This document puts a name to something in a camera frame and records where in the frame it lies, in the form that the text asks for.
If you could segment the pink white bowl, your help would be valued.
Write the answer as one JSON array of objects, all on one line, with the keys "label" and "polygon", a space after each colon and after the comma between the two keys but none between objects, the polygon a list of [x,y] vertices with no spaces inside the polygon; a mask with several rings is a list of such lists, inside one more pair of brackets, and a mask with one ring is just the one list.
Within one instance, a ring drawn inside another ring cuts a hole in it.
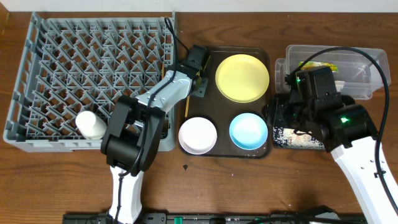
[{"label": "pink white bowl", "polygon": [[193,155],[209,152],[216,144],[218,133],[215,125],[206,118],[194,117],[186,120],[178,132],[182,149]]}]

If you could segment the wooden chopstick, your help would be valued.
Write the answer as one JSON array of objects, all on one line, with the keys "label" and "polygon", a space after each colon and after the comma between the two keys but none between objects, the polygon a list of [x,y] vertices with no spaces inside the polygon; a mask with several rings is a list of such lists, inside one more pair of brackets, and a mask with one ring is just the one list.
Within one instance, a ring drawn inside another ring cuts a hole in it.
[{"label": "wooden chopstick", "polygon": [[165,75],[165,67],[164,64],[162,64],[162,79],[164,78],[164,75]]},{"label": "wooden chopstick", "polygon": [[190,104],[190,96],[188,96],[186,100],[184,118],[188,117],[189,104]]}]

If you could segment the light blue bowl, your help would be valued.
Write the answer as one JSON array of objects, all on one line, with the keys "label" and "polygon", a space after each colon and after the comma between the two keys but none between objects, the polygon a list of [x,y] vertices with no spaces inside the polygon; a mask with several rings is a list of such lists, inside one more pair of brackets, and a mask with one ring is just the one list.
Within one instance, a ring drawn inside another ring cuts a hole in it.
[{"label": "light blue bowl", "polygon": [[242,113],[231,121],[229,136],[236,146],[251,151],[260,148],[267,141],[268,127],[260,116]]}]

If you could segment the green yellow snack wrapper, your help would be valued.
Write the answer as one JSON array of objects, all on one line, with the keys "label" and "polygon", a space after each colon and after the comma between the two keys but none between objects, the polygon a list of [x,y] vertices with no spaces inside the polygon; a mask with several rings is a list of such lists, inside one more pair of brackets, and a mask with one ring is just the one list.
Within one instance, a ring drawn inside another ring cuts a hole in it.
[{"label": "green yellow snack wrapper", "polygon": [[308,68],[315,68],[315,67],[321,67],[321,66],[327,66],[330,67],[332,72],[338,72],[338,66],[333,64],[333,63],[327,63],[327,62],[314,62],[314,61],[309,61],[307,62],[301,70],[308,69]]}]

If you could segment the white cup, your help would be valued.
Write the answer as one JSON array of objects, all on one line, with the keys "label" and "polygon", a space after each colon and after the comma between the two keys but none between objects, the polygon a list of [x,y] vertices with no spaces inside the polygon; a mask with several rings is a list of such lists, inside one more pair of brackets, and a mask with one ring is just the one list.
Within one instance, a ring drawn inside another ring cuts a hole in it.
[{"label": "white cup", "polygon": [[106,123],[91,111],[78,113],[75,123],[85,139],[101,139],[106,131]]}]

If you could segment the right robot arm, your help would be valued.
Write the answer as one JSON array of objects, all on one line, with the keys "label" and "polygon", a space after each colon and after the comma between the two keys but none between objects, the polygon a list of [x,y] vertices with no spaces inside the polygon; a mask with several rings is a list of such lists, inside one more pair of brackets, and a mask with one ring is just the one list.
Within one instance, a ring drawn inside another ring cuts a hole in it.
[{"label": "right robot arm", "polygon": [[263,107],[269,126],[308,134],[331,153],[349,181],[368,223],[397,223],[397,182],[387,165],[381,132],[369,113],[337,91],[330,67],[299,70],[290,93]]}]

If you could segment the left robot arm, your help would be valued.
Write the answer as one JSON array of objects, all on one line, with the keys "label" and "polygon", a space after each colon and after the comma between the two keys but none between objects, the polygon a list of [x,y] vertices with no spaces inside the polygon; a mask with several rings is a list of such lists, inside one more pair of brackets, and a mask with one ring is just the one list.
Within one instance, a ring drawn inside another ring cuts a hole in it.
[{"label": "left robot arm", "polygon": [[165,116],[200,87],[208,59],[207,49],[194,45],[150,90],[134,98],[119,97],[101,143],[113,176],[107,223],[134,223],[139,217],[143,175],[159,150]]}]

